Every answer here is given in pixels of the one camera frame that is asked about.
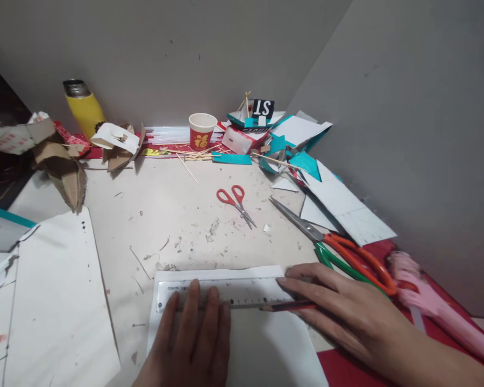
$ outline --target red scissors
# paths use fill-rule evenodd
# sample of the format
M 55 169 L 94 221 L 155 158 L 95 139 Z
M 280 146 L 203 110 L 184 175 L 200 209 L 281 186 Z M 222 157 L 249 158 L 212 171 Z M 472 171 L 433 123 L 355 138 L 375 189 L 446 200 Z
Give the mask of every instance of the red scissors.
M 231 196 L 226 192 L 226 190 L 224 189 L 219 189 L 217 191 L 217 199 L 219 199 L 221 202 L 225 203 L 225 204 L 231 204 L 232 206 L 234 206 L 237 210 L 240 211 L 240 213 L 244 216 L 244 219 L 246 220 L 247 222 L 247 225 L 249 226 L 249 228 L 252 230 L 253 228 L 251 227 L 251 224 L 253 224 L 253 226 L 257 226 L 254 222 L 253 222 L 253 219 L 251 219 L 251 217 L 247 214 L 247 212 L 244 210 L 244 206 L 242 205 L 242 200 L 244 199 L 244 195 L 246 194 L 244 192 L 244 188 L 242 188 L 241 186 L 239 185 L 234 185 L 233 187 L 231 187 L 231 192 L 233 192 L 233 195 L 235 196 L 235 198 L 237 199 L 238 201 L 238 205 L 237 203 L 235 203 L 235 201 L 231 198 Z

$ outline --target yellow thermos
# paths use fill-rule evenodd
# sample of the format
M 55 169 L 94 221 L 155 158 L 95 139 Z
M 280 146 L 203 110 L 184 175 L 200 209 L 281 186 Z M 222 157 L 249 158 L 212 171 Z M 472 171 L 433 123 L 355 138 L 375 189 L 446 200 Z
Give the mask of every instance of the yellow thermos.
M 106 121 L 102 108 L 84 81 L 71 79 L 64 81 L 63 86 L 68 106 L 79 123 L 82 134 L 90 141 L 95 134 L 95 126 Z

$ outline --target finger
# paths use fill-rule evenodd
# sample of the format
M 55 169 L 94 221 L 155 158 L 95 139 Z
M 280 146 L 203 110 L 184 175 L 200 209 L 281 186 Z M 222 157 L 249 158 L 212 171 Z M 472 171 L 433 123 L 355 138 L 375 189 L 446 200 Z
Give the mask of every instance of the finger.
M 215 341 L 217 339 L 219 303 L 219 289 L 216 286 L 212 286 L 208 291 L 208 301 L 192 359 L 200 369 L 208 370 L 210 367 L 213 350 L 215 349 Z
M 191 357 L 197 335 L 197 316 L 199 309 L 199 281 L 194 279 L 188 288 L 187 300 L 184 303 L 181 323 L 177 330 L 175 351 L 185 356 Z
M 302 309 L 295 312 L 308 324 L 333 338 L 344 349 L 359 359 L 362 359 L 362 356 L 365 355 L 366 349 L 360 341 L 350 331 L 347 331 L 326 314 L 315 309 Z
M 353 302 L 339 293 L 299 279 L 281 277 L 276 280 L 285 289 L 314 301 L 321 308 L 335 314 L 348 324 L 355 322 L 357 315 L 354 313 Z
M 292 266 L 285 273 L 287 278 L 295 278 L 300 280 L 302 277 L 315 278 L 323 285 L 328 286 L 330 289 L 341 293 L 341 291 L 347 290 L 348 282 L 354 282 L 351 279 L 344 277 L 337 273 L 335 270 L 323 265 L 322 263 L 302 263 Z
M 219 328 L 217 342 L 211 361 L 212 386 L 226 385 L 227 365 L 230 359 L 231 311 L 227 302 L 223 302 L 219 310 Z
M 169 350 L 170 337 L 174 328 L 174 319 L 179 304 L 179 293 L 175 292 L 168 299 L 163 315 L 161 316 L 160 326 L 156 332 L 156 338 L 152 344 L 151 353 L 164 353 Z

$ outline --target thermos lid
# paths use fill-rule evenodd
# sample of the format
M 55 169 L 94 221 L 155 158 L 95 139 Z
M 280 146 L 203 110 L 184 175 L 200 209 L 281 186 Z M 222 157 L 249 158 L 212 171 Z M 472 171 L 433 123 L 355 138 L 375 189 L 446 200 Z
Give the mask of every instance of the thermos lid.
M 63 87 L 68 97 L 81 98 L 91 95 L 91 91 L 88 86 L 81 80 L 70 79 L 63 81 Z

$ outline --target hand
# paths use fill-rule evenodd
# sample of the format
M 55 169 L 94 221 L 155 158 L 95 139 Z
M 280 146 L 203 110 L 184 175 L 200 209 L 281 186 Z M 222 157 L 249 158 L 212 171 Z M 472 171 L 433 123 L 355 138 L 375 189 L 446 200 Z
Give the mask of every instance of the hand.
M 313 278 L 315 283 L 301 281 Z M 418 331 L 373 285 L 320 263 L 287 270 L 278 283 L 318 305 L 295 311 L 353 356 L 399 385 L 484 385 L 484 366 Z
M 221 387 L 226 384 L 230 357 L 231 317 L 227 303 L 219 306 L 219 290 L 208 291 L 199 329 L 199 281 L 188 289 L 176 341 L 171 346 L 179 294 L 174 293 L 163 312 L 151 352 L 133 387 Z

